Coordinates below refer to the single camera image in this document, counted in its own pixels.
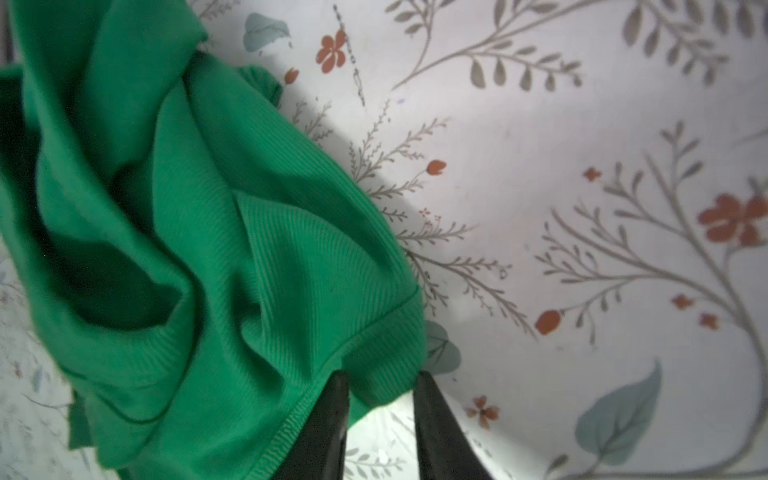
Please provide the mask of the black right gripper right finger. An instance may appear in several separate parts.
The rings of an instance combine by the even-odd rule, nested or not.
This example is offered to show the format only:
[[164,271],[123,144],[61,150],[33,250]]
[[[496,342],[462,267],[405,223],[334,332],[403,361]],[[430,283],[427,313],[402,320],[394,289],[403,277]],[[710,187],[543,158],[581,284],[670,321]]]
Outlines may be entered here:
[[414,427],[421,480],[490,480],[429,372],[413,390]]

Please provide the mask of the green tank top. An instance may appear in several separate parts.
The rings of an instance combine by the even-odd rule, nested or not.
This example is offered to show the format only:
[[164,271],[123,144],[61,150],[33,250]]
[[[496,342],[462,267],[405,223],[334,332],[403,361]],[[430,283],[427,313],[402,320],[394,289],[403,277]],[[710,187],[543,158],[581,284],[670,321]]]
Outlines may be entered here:
[[268,479],[333,372],[352,420],[412,387],[411,269],[267,70],[199,51],[182,1],[9,10],[1,232],[73,447],[124,479]]

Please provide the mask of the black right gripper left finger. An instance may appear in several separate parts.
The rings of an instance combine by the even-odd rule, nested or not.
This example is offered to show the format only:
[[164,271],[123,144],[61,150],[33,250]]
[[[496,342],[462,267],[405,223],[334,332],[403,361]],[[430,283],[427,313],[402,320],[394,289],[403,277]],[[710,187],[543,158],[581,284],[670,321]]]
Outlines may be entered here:
[[335,371],[273,480],[339,480],[349,420],[349,379]]

